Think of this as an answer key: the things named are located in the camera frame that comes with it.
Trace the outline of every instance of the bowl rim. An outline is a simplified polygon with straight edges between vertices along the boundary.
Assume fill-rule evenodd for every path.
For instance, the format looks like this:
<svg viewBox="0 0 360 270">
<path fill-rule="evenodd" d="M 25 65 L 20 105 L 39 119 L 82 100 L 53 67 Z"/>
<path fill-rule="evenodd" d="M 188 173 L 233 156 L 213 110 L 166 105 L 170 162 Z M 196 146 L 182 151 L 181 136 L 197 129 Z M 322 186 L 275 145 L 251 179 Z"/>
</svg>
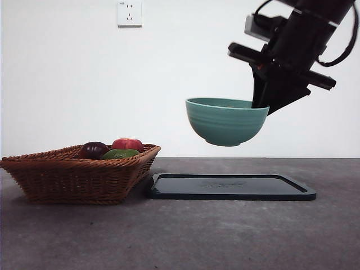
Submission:
<svg viewBox="0 0 360 270">
<path fill-rule="evenodd" d="M 207 105 L 207 104 L 201 104 L 201 103 L 197 103 L 197 102 L 192 101 L 192 100 L 202 100 L 202 99 L 245 101 L 245 102 L 253 103 L 252 101 L 249 101 L 249 100 L 236 100 L 236 99 L 233 99 L 233 98 L 221 98 L 221 97 L 192 97 L 192 98 L 188 98 L 186 100 L 186 103 L 190 103 L 190 104 L 194 104 L 194 105 L 201 105 L 201 106 L 210 107 L 210 108 L 227 109 L 227 110 L 250 110 L 250 109 L 251 110 L 267 110 L 267 109 L 270 108 L 270 106 L 267 106 L 267 107 L 264 107 L 264 108 L 234 108 L 234 107 L 223 107 L 223 106 Z"/>
</svg>

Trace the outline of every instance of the wall socket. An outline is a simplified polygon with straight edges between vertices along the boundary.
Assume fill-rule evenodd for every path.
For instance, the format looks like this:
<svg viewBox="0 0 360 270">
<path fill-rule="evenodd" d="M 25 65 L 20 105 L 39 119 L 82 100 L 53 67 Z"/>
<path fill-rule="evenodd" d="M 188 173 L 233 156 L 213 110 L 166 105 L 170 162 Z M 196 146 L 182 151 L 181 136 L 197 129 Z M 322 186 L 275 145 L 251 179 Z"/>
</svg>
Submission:
<svg viewBox="0 0 360 270">
<path fill-rule="evenodd" d="M 142 2 L 118 2 L 118 27 L 142 27 Z"/>
</svg>

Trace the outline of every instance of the black tray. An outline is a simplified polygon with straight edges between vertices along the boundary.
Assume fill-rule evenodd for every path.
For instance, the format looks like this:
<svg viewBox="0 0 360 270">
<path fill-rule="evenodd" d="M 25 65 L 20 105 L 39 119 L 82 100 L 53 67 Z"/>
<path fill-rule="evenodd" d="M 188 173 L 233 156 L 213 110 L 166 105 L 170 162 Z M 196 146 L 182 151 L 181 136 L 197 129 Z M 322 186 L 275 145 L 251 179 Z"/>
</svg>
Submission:
<svg viewBox="0 0 360 270">
<path fill-rule="evenodd" d="M 273 174 L 169 174 L 152 177 L 151 199 L 271 200 L 316 199 L 316 192 L 289 177 Z"/>
</svg>

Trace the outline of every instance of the green bowl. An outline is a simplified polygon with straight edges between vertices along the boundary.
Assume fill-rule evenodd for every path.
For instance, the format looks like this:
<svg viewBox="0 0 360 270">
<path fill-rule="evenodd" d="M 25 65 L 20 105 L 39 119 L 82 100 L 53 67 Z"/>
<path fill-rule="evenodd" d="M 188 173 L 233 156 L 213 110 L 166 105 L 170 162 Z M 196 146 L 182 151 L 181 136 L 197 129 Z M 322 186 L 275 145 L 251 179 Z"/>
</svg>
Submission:
<svg viewBox="0 0 360 270">
<path fill-rule="evenodd" d="M 208 143 L 237 146 L 253 138 L 263 126 L 269 107 L 251 108 L 251 101 L 225 98 L 186 100 L 191 127 Z"/>
</svg>

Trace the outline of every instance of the green fruit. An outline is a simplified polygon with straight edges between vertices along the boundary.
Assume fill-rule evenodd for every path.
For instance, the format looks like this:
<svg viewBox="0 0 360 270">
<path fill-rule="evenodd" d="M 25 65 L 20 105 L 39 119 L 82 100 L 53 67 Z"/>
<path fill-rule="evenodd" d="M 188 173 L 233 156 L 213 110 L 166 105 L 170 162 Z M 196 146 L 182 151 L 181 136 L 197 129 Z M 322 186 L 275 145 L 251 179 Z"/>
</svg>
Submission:
<svg viewBox="0 0 360 270">
<path fill-rule="evenodd" d="M 135 149 L 111 149 L 101 159 L 125 159 L 136 156 L 140 152 Z"/>
</svg>

